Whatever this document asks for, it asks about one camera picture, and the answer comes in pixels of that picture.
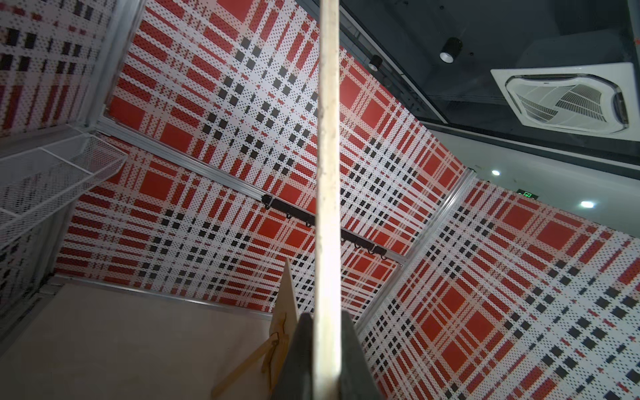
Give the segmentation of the wooden board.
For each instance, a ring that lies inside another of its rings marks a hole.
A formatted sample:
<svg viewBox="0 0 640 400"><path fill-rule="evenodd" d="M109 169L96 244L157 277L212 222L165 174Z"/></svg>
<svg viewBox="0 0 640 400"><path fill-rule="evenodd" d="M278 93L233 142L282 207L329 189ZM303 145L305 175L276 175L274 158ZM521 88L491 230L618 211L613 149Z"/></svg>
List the wooden board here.
<svg viewBox="0 0 640 400"><path fill-rule="evenodd" d="M339 2L321 1L318 64L318 164L313 398L339 399L342 369Z"/></svg>
<svg viewBox="0 0 640 400"><path fill-rule="evenodd" d="M275 389L278 383L278 377L287 358L291 341L298 326L298 320L299 311L293 285L293 276L290 261L286 259L269 329L270 333L276 333L278 335L278 344L273 350L273 355L269 363L271 391Z"/></svg>

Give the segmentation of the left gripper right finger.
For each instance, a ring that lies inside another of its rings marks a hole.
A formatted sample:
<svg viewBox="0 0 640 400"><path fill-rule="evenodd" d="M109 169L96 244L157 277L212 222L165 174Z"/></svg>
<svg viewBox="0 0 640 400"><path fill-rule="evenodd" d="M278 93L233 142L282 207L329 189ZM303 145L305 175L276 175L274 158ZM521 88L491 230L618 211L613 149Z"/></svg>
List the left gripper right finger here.
<svg viewBox="0 0 640 400"><path fill-rule="evenodd" d="M340 399L382 399L347 311L341 311L341 344Z"/></svg>

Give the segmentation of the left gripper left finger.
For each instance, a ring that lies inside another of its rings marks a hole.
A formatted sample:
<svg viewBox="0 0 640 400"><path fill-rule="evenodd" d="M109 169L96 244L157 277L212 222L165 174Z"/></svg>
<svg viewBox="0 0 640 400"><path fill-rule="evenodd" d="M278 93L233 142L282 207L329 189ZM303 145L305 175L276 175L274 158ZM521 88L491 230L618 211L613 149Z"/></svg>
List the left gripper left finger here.
<svg viewBox="0 0 640 400"><path fill-rule="evenodd" d="M271 399L312 399L312 376L313 318L310 313L303 313L298 320L298 326Z"/></svg>

